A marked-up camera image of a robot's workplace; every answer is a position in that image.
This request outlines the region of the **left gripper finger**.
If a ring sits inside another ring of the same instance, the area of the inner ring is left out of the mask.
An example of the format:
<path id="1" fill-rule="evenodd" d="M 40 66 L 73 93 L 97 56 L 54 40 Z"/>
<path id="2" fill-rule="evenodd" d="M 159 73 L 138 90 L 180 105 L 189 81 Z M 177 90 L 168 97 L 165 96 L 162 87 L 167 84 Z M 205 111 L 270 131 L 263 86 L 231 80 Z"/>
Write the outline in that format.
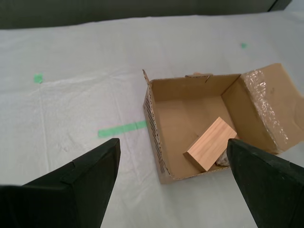
<path id="1" fill-rule="evenodd" d="M 229 139 L 228 161 L 259 228 L 304 226 L 304 169 L 241 140 Z"/>
<path id="2" fill-rule="evenodd" d="M 22 186 L 0 187 L 2 228 L 99 228 L 117 178 L 120 140 L 112 138 Z"/>

